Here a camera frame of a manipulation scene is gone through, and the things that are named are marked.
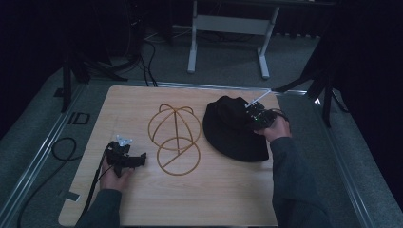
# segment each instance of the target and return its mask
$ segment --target black hat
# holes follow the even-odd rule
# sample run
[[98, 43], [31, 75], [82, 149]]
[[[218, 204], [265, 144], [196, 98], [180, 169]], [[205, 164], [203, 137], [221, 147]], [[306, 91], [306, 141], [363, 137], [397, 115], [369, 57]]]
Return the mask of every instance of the black hat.
[[242, 162], [261, 162], [269, 159], [266, 138], [246, 125], [248, 103], [241, 97], [220, 97], [208, 104], [202, 127], [205, 138], [222, 154]]

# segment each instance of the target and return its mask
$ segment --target sleeve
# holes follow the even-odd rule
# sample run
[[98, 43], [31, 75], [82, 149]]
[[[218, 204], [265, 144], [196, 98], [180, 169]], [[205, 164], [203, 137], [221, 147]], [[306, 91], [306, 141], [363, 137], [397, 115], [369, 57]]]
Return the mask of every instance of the sleeve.
[[121, 199], [122, 193], [117, 190], [101, 190], [89, 210], [77, 222], [75, 228], [118, 228], [120, 226], [119, 207], [121, 206]]
[[278, 227], [333, 227], [317, 193], [314, 176], [291, 138], [270, 143], [273, 152], [273, 207]]

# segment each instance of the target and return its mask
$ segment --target person's left hand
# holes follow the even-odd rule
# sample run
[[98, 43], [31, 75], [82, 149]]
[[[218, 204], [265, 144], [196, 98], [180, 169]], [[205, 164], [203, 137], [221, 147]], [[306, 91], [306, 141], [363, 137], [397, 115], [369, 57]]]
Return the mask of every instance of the person's left hand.
[[129, 177], [133, 174], [134, 168], [129, 168], [122, 172], [122, 175], [118, 177], [113, 171], [113, 167], [109, 168], [106, 157], [102, 163], [102, 173], [104, 173], [100, 179], [101, 189], [114, 189], [122, 192], [127, 186]]

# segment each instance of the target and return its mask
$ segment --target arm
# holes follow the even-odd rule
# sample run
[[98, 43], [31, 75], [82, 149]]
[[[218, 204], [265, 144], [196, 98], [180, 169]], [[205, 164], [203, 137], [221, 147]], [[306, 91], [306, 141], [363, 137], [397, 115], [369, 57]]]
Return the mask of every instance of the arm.
[[289, 123], [277, 117], [264, 135], [273, 152], [273, 207], [279, 227], [332, 227], [317, 194], [314, 176], [299, 155]]
[[121, 205], [122, 191], [126, 186], [128, 178], [134, 169], [124, 172], [120, 178], [116, 176], [113, 169], [109, 169], [106, 158], [103, 161], [103, 175], [97, 198], [89, 210], [77, 222], [76, 228], [91, 227], [119, 227], [119, 208]]

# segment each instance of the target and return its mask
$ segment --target wooden tabletop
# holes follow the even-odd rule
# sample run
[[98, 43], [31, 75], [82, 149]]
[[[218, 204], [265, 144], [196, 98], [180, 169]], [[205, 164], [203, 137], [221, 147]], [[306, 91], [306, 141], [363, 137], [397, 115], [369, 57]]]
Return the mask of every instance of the wooden tabletop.
[[[263, 93], [263, 90], [113, 86], [107, 93], [70, 188], [70, 192], [81, 197], [78, 201], [66, 200], [59, 222], [65, 226], [77, 222], [106, 145], [116, 141], [116, 135], [121, 135], [133, 139], [131, 156], [147, 153], [145, 166], [136, 168], [123, 193], [120, 210], [122, 225], [277, 225], [271, 202], [273, 160], [270, 149], [269, 161], [234, 161], [208, 143], [199, 124], [207, 105], [223, 95], [242, 97], [250, 102]], [[273, 94], [265, 96], [260, 102], [266, 108], [278, 108]], [[188, 106], [191, 109], [186, 110], [193, 110], [194, 116], [178, 111], [182, 114], [177, 116], [176, 128], [179, 130], [176, 131], [173, 118], [164, 119], [172, 112], [159, 113], [162, 104], [174, 108]], [[157, 131], [156, 143], [151, 141], [149, 131], [151, 136]], [[163, 142], [175, 135], [180, 135], [181, 139]], [[164, 169], [184, 173], [196, 167], [181, 176], [163, 171], [157, 157], [160, 163], [167, 164], [161, 154], [170, 152], [162, 149], [158, 155], [158, 144], [164, 143], [165, 147], [180, 144], [184, 148], [190, 142], [188, 139], [195, 141], [196, 146], [182, 153]]]

